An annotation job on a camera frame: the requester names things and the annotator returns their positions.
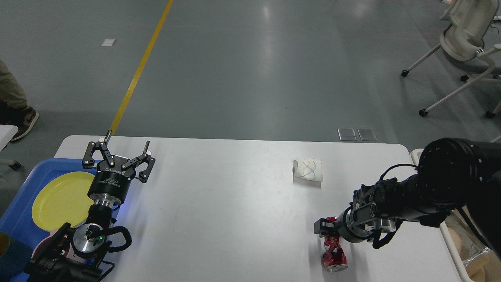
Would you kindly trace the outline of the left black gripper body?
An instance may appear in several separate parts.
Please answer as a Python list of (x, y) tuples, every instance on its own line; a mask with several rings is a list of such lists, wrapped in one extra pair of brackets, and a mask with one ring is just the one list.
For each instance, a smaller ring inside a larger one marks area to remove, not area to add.
[(132, 167), (122, 170), (122, 166), (128, 161), (130, 159), (125, 157), (113, 157), (113, 167), (109, 166), (106, 160), (100, 161), (87, 193), (88, 197), (96, 201), (106, 194), (114, 198), (114, 206), (123, 204), (135, 176), (135, 169)]

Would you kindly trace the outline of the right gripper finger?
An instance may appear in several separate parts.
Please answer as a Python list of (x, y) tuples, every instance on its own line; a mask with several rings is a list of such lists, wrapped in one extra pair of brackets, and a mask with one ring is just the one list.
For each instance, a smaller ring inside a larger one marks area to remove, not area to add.
[(331, 236), (339, 237), (339, 231), (336, 227), (337, 219), (318, 219), (314, 223), (314, 234), (320, 238)]

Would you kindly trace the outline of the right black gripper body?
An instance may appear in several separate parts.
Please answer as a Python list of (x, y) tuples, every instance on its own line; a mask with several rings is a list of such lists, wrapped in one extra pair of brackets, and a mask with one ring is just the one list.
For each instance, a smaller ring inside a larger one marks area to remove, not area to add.
[(335, 228), (339, 236), (350, 243), (360, 243), (370, 239), (372, 232), (366, 231), (364, 228), (360, 228), (350, 222), (351, 211), (352, 208), (347, 208), (337, 217)]

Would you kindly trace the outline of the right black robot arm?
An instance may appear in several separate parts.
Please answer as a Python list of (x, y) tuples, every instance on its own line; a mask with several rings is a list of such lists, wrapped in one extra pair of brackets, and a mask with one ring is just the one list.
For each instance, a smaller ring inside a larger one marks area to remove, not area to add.
[(427, 145), (416, 173), (403, 181), (379, 180), (353, 192), (349, 207), (335, 219), (314, 224), (320, 238), (368, 241), (379, 249), (393, 239), (403, 222), (437, 228), (453, 210), (475, 236), (500, 256), (499, 143), (443, 138)]

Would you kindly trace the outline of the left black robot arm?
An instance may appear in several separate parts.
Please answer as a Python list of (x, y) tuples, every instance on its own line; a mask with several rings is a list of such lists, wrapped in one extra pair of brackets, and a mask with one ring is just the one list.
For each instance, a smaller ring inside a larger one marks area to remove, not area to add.
[(95, 169), (88, 197), (93, 201), (88, 217), (78, 227), (64, 223), (37, 248), (24, 272), (29, 282), (100, 282), (115, 265), (108, 253), (122, 252), (132, 244), (129, 230), (116, 226), (114, 212), (125, 202), (133, 179), (146, 183), (156, 159), (150, 141), (135, 158), (113, 155), (108, 149), (112, 131), (102, 141), (89, 142), (82, 167)]

